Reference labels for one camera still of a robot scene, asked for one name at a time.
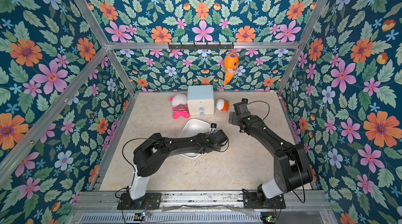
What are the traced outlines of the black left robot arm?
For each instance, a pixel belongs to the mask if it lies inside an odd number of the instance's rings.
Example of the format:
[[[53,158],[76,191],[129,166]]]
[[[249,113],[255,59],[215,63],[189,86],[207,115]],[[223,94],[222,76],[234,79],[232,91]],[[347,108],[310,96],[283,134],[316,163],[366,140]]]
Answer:
[[[156,173],[163,162],[172,156],[186,153],[205,154],[220,152],[229,141],[222,130],[199,133],[187,138],[167,138],[155,133],[139,145],[133,152],[136,173],[149,177]]]

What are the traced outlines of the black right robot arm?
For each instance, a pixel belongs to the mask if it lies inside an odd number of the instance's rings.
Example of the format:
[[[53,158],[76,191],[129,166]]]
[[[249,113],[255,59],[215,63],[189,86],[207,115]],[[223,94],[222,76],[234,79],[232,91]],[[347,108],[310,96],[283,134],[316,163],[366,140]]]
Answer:
[[[261,201],[271,200],[311,183],[312,170],[304,147],[285,141],[272,131],[259,116],[251,114],[244,99],[233,105],[229,123],[240,132],[257,139],[273,156],[273,179],[258,187]]]

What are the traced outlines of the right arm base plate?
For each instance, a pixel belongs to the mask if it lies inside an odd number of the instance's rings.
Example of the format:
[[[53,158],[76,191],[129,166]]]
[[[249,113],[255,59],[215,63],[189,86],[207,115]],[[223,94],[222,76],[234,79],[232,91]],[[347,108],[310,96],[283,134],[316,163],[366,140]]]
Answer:
[[[262,191],[251,192],[242,189],[244,208],[250,209],[285,209],[286,203],[283,195],[266,198]]]

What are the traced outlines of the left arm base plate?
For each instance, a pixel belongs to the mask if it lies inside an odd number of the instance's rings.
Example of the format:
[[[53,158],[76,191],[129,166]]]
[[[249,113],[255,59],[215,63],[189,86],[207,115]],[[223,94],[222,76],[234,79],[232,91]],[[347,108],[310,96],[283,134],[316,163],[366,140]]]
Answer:
[[[155,210],[161,204],[161,193],[146,193],[139,199],[132,200],[128,192],[119,196],[118,210]]]

